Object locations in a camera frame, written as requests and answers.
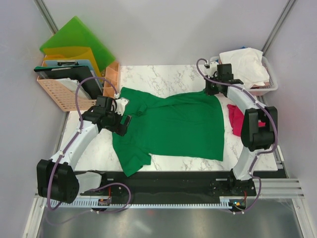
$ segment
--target red cloth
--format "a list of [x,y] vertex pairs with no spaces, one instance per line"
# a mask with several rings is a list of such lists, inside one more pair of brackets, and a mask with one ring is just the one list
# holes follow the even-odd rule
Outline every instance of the red cloth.
[[[237,106],[228,104],[229,120],[234,135],[241,136],[244,115]],[[259,122],[259,127],[265,126],[264,122]]]

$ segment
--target wall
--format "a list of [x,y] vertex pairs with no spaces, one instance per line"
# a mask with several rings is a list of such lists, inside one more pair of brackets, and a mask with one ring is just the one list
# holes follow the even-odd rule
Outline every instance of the wall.
[[22,237],[36,192],[36,165],[49,158],[63,113],[37,84],[39,46],[51,35],[32,0],[0,7],[0,233]]
[[44,0],[61,28],[77,15],[122,65],[195,64],[261,49],[287,0]]
[[317,221],[317,1],[295,4],[268,54],[279,89],[266,97],[279,116],[285,164],[300,179]]

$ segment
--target reflective floor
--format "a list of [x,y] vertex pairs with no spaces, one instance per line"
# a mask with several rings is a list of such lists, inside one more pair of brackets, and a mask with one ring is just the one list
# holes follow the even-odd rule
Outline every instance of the reflective floor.
[[[47,214],[62,222],[85,209]],[[302,238],[291,200],[260,200],[245,215],[214,209],[127,209],[87,213],[64,225],[41,223],[38,238]]]

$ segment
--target table top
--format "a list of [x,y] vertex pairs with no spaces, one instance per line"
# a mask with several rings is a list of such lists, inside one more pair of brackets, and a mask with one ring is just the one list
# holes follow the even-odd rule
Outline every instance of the table top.
[[[184,92],[197,92],[205,88],[205,81],[194,65],[142,65],[122,66],[121,86],[166,98]],[[224,116],[223,161],[191,157],[152,155],[151,165],[140,171],[228,171],[235,166],[242,151],[241,138],[232,134],[227,104],[234,104],[223,95],[217,95]],[[78,124],[77,112],[70,112],[62,145],[69,139]],[[112,133],[105,129],[88,145],[78,161],[76,171],[122,171],[112,146]],[[260,155],[256,171],[276,171],[273,154]]]

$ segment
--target green folder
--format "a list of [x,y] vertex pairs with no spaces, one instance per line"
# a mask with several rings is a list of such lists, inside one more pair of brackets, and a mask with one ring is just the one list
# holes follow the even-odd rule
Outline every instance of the green folder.
[[40,50],[44,53],[45,48],[67,46],[90,47],[100,71],[103,71],[115,60],[113,54],[77,16],[73,17],[55,35],[46,41],[40,47]]

